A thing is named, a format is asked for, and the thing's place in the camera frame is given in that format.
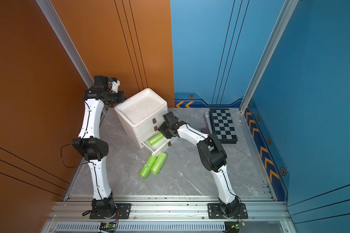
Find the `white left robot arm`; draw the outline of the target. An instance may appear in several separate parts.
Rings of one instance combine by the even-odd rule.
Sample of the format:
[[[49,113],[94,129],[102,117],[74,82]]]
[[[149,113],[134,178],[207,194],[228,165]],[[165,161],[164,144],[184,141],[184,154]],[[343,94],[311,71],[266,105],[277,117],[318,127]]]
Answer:
[[[91,173],[93,185],[91,219],[111,219],[117,215],[106,167],[109,145],[100,139],[100,120],[105,105],[115,105],[124,101],[123,91],[91,88],[84,94],[83,124],[78,138],[72,140],[72,145],[85,159]]]

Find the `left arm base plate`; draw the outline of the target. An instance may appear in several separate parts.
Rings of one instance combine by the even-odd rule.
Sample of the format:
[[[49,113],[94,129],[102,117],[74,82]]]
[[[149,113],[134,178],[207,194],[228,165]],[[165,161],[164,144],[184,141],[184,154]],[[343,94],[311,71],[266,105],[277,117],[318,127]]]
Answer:
[[[128,219],[130,215],[130,203],[117,203],[114,205],[93,206],[90,219]]]

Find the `white three-drawer storage box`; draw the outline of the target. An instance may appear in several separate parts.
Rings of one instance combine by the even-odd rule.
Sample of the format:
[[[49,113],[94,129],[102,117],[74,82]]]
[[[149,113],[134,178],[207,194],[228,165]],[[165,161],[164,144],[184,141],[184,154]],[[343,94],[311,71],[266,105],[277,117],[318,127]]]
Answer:
[[[146,88],[115,106],[115,111],[128,137],[142,148],[142,142],[159,133],[168,105],[156,92]]]

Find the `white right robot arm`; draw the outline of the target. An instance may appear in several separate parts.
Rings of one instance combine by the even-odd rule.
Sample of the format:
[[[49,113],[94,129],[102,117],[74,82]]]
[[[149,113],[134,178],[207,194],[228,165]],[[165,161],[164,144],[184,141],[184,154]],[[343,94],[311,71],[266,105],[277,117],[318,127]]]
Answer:
[[[211,172],[218,189],[221,213],[225,218],[238,218],[242,210],[241,199],[235,194],[227,171],[227,153],[215,134],[207,135],[184,121],[179,121],[173,112],[163,115],[164,122],[159,132],[167,138],[182,138],[197,147],[200,161]]]

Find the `white bottom drawer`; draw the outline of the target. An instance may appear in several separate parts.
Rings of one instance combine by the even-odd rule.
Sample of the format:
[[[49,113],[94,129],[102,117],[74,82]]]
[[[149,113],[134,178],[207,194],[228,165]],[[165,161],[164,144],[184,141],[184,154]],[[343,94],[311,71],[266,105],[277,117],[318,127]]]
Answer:
[[[150,146],[149,142],[147,139],[146,141],[141,143],[141,147],[147,149],[152,156],[158,156],[161,152],[165,152],[169,147],[171,147],[178,137],[173,137],[171,139],[166,139],[164,138],[161,140],[159,143],[155,144],[154,146]]]

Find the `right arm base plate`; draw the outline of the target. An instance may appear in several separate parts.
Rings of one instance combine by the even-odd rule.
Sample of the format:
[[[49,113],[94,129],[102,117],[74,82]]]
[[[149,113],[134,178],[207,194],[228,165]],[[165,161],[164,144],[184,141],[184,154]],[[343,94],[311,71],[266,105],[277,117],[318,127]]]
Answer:
[[[209,203],[208,206],[208,215],[209,219],[248,219],[248,211],[246,209],[246,205],[244,203],[240,204],[236,213],[231,216],[227,216],[222,213],[221,204],[220,203]]]

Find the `green trash bag roll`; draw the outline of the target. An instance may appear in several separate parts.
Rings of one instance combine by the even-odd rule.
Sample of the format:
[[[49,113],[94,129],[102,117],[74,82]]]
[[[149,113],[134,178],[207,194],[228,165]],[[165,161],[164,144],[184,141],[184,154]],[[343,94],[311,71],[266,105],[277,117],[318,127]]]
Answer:
[[[154,146],[155,144],[159,143],[161,140],[163,140],[165,137],[162,133],[158,133],[155,136],[151,137],[148,142],[150,146]]]
[[[149,156],[148,160],[145,162],[143,168],[141,169],[139,175],[142,178],[147,178],[147,176],[149,175],[149,172],[152,169],[152,166],[154,165],[155,161],[157,160],[156,156]]]
[[[158,156],[156,161],[154,162],[152,168],[151,168],[151,173],[154,175],[158,175],[159,171],[161,170],[164,162],[167,159],[167,154],[164,152],[161,152]]]

